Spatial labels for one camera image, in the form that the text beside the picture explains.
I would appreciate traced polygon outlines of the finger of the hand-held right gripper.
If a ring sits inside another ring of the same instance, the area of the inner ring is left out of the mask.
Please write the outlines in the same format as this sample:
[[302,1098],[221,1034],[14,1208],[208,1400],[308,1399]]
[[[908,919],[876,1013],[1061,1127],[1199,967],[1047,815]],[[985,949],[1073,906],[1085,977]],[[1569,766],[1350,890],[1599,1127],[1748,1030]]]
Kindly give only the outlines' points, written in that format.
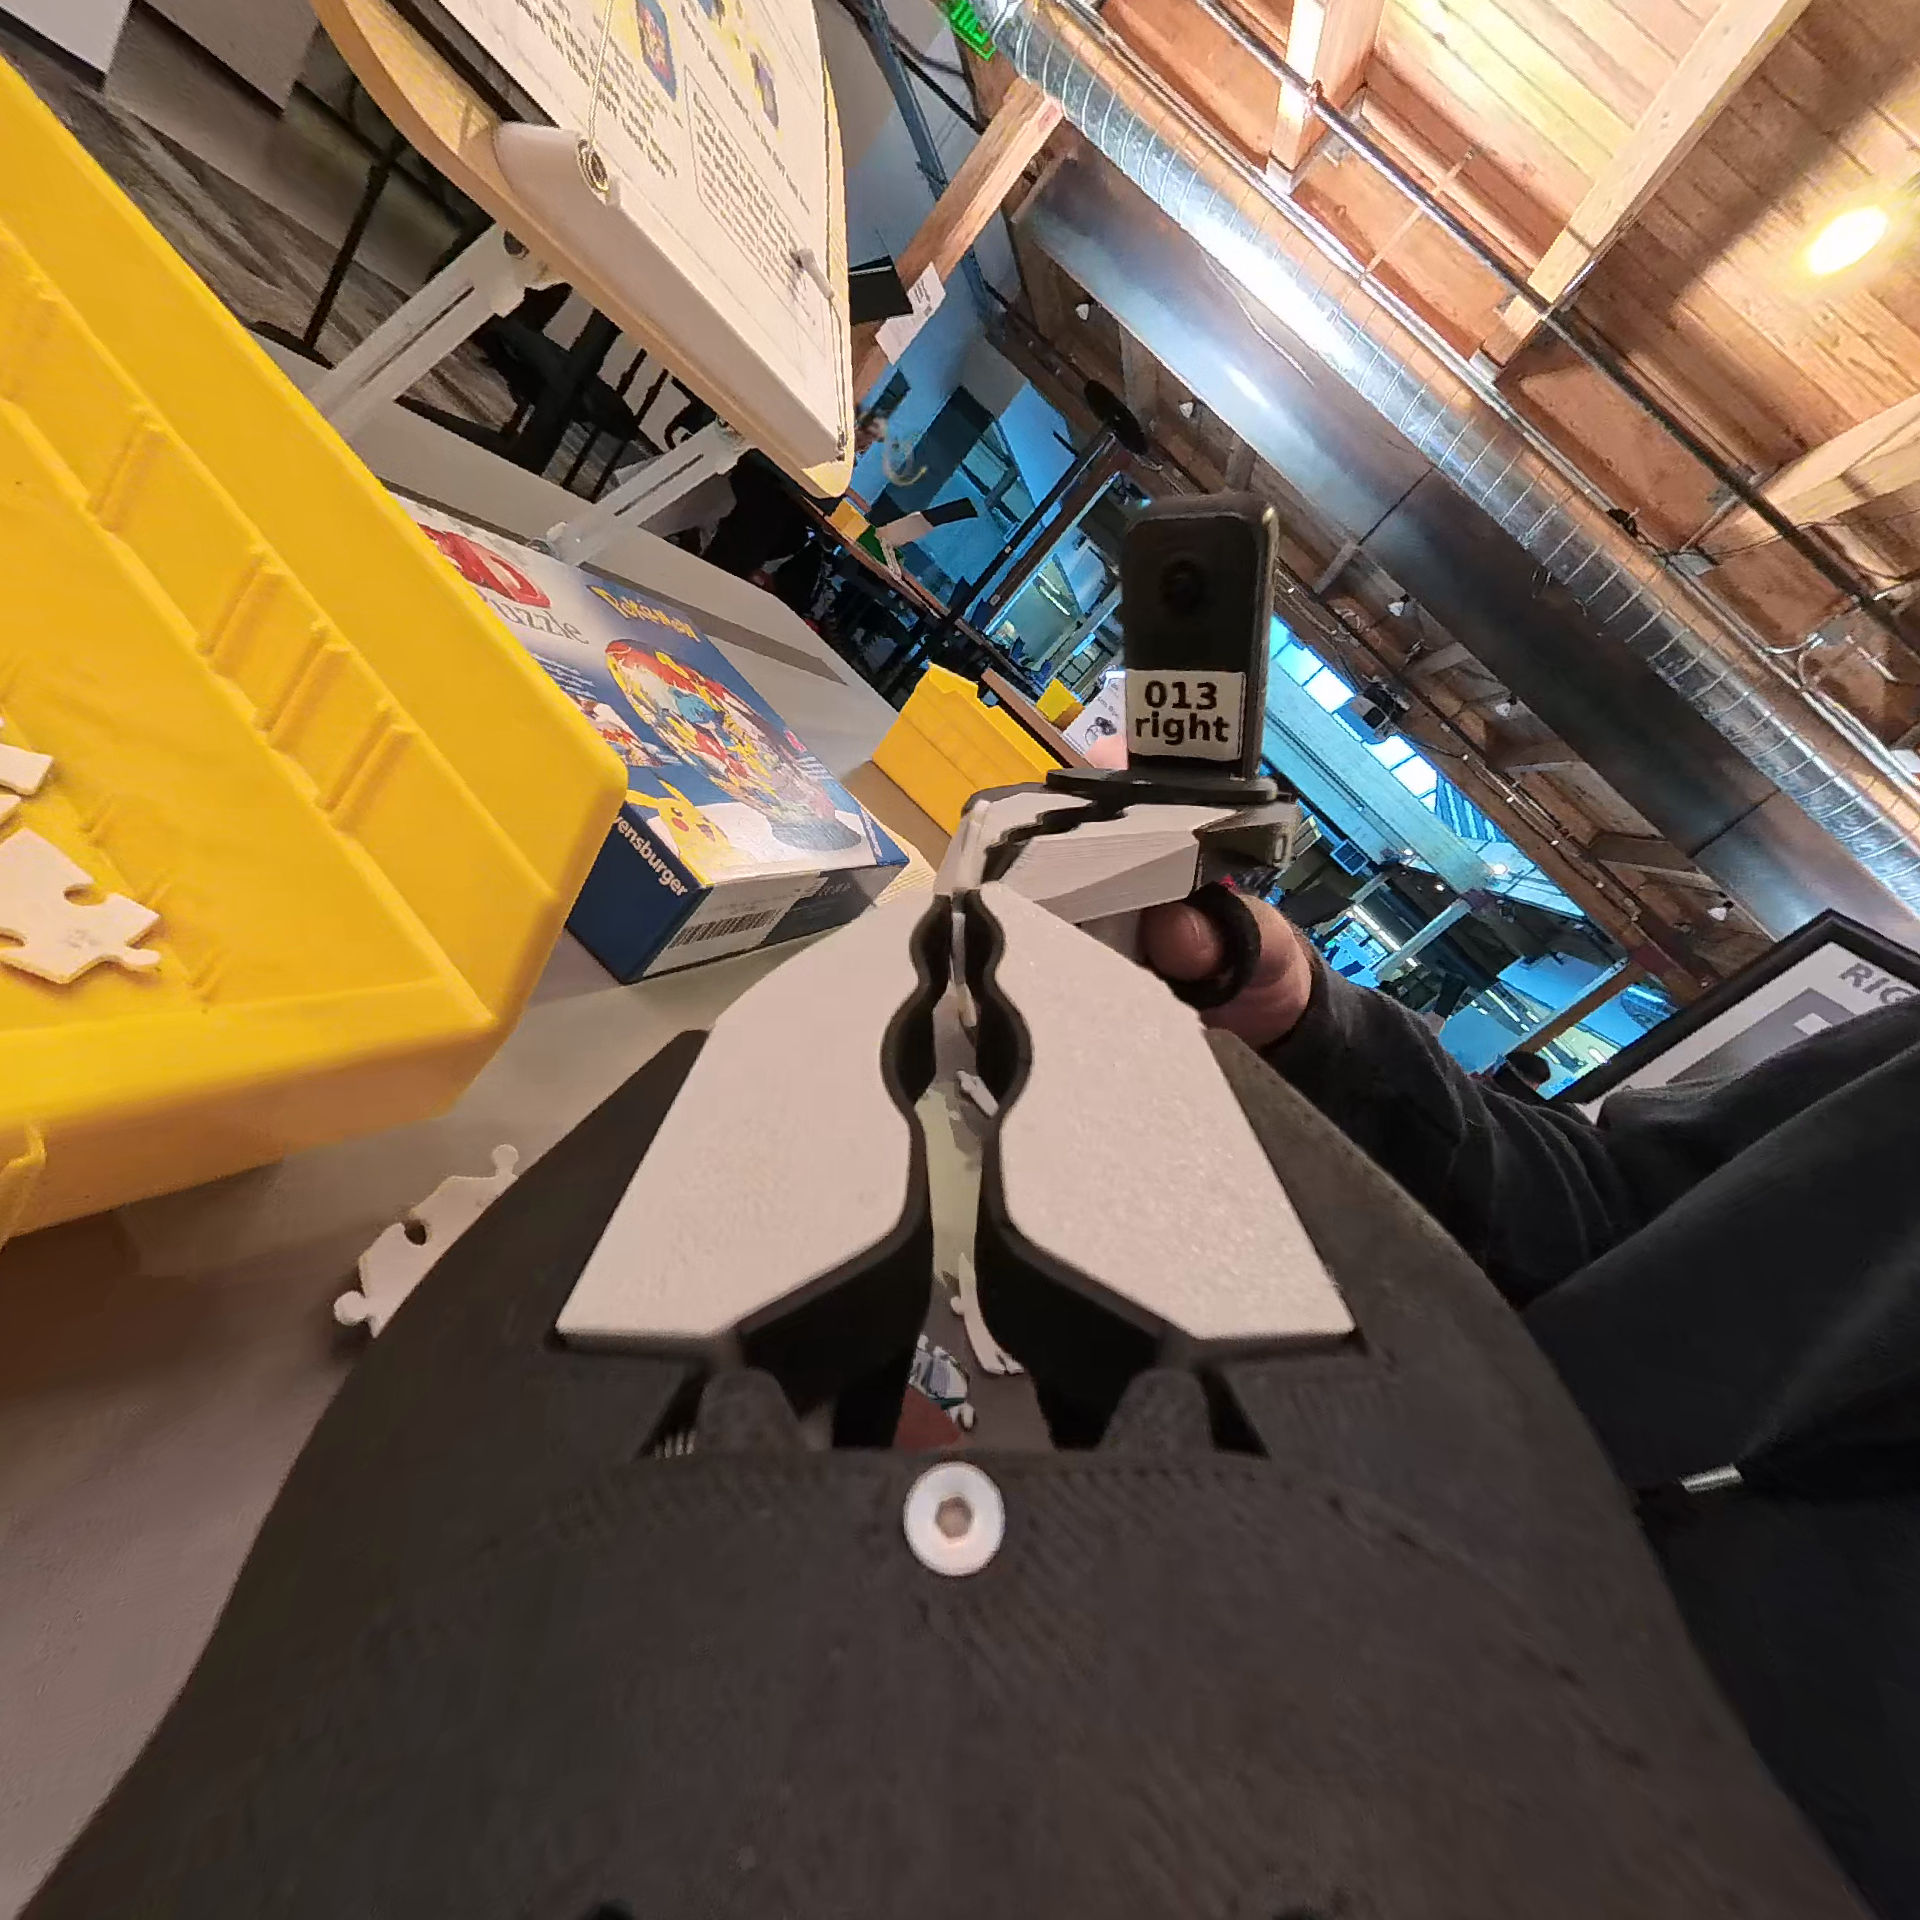
[[1061,920],[1111,920],[1200,888],[1205,817],[985,817],[979,875]]
[[995,788],[975,793],[936,872],[936,899],[1006,884],[1021,899],[1104,890],[1130,872],[1117,815],[1061,788]]

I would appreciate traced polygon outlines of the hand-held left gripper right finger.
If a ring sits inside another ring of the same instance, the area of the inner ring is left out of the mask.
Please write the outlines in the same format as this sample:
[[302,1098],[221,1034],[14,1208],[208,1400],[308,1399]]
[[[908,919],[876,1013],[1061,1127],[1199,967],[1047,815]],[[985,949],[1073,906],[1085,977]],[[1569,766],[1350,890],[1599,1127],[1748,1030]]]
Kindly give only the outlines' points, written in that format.
[[972,893],[972,1008],[975,1294],[1072,1447],[1144,1373],[1213,1409],[1237,1364],[1356,1349],[1199,1008],[1006,884]]

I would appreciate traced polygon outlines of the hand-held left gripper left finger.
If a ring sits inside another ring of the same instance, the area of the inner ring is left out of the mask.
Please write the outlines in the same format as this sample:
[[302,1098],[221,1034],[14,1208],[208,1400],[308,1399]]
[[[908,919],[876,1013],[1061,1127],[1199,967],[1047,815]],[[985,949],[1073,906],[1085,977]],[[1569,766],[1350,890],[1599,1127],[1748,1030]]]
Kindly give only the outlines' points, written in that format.
[[919,1102],[947,899],[904,893],[752,981],[701,1035],[560,1304],[628,1442],[756,1377],[829,1442],[893,1442],[934,1294]]

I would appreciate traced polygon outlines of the printed jigsaw piece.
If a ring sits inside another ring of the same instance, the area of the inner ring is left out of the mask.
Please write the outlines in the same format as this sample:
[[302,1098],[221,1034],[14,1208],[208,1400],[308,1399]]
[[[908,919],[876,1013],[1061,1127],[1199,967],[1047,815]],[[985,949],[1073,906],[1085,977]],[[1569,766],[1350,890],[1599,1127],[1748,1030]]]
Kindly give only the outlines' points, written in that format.
[[934,1277],[913,1390],[943,1413],[959,1442],[995,1437],[1006,1413],[1021,1418],[1023,1373],[1006,1340],[991,1331],[979,1277],[975,1226],[985,1144],[997,1098],[975,1059],[979,1008],[963,977],[963,915],[942,903],[947,981],[927,1013],[934,1071],[919,1098],[925,1189],[934,1230]]

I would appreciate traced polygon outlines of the yellow plastic bin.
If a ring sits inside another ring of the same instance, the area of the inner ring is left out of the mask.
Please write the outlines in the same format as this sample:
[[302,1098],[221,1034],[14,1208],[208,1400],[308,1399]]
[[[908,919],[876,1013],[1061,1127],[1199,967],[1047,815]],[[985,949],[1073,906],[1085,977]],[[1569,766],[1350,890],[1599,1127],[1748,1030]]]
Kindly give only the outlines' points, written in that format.
[[2,66],[2,739],[153,974],[2,967],[2,1236],[445,1112],[609,748]]

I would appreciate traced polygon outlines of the person's right forearm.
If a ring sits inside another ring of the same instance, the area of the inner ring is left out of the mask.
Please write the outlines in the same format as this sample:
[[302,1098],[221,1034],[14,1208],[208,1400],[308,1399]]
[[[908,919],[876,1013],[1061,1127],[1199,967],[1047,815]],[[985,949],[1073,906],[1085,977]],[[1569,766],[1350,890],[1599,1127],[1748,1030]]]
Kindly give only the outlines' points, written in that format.
[[1263,1059],[1527,1304],[1648,1218],[1607,1141],[1470,1077],[1393,998],[1300,958]]

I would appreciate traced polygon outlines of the blue puzzle box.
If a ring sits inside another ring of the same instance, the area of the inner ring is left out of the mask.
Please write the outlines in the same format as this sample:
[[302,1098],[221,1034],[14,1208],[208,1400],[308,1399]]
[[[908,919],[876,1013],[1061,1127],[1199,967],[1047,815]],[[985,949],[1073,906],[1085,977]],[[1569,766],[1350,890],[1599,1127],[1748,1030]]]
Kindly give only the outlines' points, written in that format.
[[398,504],[619,755],[627,798],[567,915],[615,981],[829,934],[913,869],[682,602]]

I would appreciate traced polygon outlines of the pile of puzzle pieces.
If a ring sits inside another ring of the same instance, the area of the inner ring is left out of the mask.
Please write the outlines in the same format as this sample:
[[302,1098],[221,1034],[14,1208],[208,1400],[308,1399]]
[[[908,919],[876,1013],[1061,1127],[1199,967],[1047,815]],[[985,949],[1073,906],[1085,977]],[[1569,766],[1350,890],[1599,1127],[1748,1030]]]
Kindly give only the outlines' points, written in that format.
[[53,774],[53,755],[2,743],[2,967],[47,985],[76,985],[112,967],[153,974],[158,915],[102,890],[74,855],[26,824],[24,801]]

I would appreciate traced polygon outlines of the person's right hand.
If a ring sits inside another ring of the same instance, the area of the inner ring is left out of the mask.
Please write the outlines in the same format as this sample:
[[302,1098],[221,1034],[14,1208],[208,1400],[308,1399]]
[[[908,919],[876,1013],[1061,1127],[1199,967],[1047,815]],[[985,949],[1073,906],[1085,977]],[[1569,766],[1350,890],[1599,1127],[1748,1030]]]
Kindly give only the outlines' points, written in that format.
[[1253,1047],[1286,1039],[1314,995],[1308,939],[1265,899],[1226,884],[1146,906],[1139,962]]

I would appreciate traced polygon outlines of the small yellow bin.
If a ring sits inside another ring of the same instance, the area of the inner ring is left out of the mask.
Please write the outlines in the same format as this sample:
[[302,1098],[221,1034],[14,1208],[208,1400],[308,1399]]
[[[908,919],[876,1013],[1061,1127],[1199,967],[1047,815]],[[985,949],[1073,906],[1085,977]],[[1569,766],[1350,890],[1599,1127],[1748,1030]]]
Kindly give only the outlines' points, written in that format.
[[1063,766],[1006,706],[984,701],[979,683],[942,665],[925,665],[870,759],[943,833],[979,792]]

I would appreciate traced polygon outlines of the white jigsaw piece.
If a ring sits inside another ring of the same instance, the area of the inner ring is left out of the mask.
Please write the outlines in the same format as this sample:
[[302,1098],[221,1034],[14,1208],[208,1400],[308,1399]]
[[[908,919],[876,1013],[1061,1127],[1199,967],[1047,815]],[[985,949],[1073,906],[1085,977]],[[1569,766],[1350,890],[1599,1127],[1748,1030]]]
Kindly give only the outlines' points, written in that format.
[[490,1171],[445,1176],[421,1203],[394,1218],[358,1258],[354,1285],[331,1310],[346,1331],[380,1335],[413,1285],[518,1178],[518,1148],[499,1144]]

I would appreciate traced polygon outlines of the person's torso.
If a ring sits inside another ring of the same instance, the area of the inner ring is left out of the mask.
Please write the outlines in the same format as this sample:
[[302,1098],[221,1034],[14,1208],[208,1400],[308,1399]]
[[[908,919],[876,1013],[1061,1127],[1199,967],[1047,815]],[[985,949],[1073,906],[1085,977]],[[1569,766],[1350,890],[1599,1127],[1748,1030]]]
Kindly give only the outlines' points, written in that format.
[[1916,1917],[1916,998],[1557,1144],[1483,1263],[1753,1752]]

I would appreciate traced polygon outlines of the white printed poster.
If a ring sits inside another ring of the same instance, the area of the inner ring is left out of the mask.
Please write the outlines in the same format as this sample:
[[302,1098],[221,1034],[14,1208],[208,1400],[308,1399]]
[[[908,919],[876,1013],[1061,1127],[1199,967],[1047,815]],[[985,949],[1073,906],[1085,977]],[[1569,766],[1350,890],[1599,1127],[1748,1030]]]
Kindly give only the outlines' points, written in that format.
[[440,2],[503,76],[506,121],[590,138],[623,215],[560,234],[570,263],[737,401],[791,467],[852,436],[843,273],[834,263],[829,76],[808,2]]

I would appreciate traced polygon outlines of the framed sign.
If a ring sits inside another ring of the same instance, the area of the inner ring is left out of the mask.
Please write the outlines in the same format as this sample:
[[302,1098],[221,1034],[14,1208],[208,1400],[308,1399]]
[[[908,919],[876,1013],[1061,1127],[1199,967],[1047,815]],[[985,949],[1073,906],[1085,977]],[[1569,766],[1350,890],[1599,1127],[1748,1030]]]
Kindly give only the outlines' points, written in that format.
[[1823,908],[1753,962],[1556,1089],[1546,1107],[1593,1117],[1617,1089],[1720,1082],[1804,1035],[1907,998],[1916,998],[1916,949]]

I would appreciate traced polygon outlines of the ceiling lamp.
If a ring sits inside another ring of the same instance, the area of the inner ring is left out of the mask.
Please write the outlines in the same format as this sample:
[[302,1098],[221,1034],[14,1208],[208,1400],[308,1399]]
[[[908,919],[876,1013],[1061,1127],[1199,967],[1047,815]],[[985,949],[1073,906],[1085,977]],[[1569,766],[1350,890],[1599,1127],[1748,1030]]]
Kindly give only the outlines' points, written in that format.
[[1811,226],[1811,234],[1795,250],[1795,267],[1811,280],[1848,275],[1890,247],[1891,226],[1891,194],[1848,198]]

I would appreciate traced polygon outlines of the white plastic holder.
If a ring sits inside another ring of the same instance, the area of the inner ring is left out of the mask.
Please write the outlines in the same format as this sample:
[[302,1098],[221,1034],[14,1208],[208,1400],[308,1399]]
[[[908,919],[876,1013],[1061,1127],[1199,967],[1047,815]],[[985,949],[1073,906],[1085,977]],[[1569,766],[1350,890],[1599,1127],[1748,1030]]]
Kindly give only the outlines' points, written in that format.
[[623,215],[619,172],[606,152],[563,127],[499,121],[490,156],[513,202],[542,234],[602,229]]

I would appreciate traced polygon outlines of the wooden table top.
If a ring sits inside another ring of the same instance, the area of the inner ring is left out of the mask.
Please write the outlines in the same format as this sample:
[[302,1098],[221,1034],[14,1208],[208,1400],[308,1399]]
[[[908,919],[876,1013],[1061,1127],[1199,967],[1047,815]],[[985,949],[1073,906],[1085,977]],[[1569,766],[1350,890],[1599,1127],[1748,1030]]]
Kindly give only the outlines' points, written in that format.
[[[716,383],[709,375],[682,381],[687,359],[677,348],[663,348],[657,335],[647,335],[636,319],[615,305],[587,267],[563,258],[556,239],[545,239],[529,212],[523,212],[499,175],[490,156],[490,129],[513,115],[529,115],[513,106],[503,76],[488,74],[488,66],[462,48],[440,2],[313,2],[313,15],[339,55],[350,60],[350,74],[369,87],[377,106],[391,117],[391,127],[407,138],[407,144],[424,156],[451,188],[462,188],[490,226],[506,226],[518,234],[537,258],[549,258],[587,305],[609,319],[632,345],[651,354],[691,394],[709,401]],[[838,159],[838,188],[829,208],[829,243],[834,263],[843,273],[847,293],[847,220],[843,220],[843,156],[838,106],[829,87],[829,156]],[[734,430],[737,401],[724,398],[716,412]],[[759,430],[737,430],[746,444],[759,450]],[[775,467],[802,479],[808,491],[834,494],[852,474],[852,436],[847,454],[824,467],[791,467],[778,454],[759,450]]]

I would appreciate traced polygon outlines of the silver spiral duct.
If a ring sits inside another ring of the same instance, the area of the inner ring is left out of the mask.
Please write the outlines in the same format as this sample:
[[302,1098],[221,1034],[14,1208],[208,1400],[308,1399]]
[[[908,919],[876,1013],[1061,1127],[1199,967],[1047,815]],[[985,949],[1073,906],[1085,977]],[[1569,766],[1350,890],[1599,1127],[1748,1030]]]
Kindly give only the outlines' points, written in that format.
[[1916,2],[967,11],[1509,540],[1916,748]]

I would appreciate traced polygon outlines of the white metal table frame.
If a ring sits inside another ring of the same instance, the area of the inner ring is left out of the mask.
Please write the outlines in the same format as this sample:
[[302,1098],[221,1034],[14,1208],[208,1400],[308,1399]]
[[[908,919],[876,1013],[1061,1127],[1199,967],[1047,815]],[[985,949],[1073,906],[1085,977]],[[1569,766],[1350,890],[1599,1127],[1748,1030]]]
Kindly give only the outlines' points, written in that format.
[[[308,389],[308,401],[354,441],[382,401],[398,394],[463,345],[482,321],[506,319],[524,293],[556,285],[560,273],[537,258],[506,226],[488,226],[440,273],[394,305],[341,366]],[[636,528],[682,504],[706,479],[734,472],[746,436],[715,418],[677,450],[657,454],[632,474],[609,488],[597,504],[570,510],[542,535],[542,549],[563,564],[587,564]]]

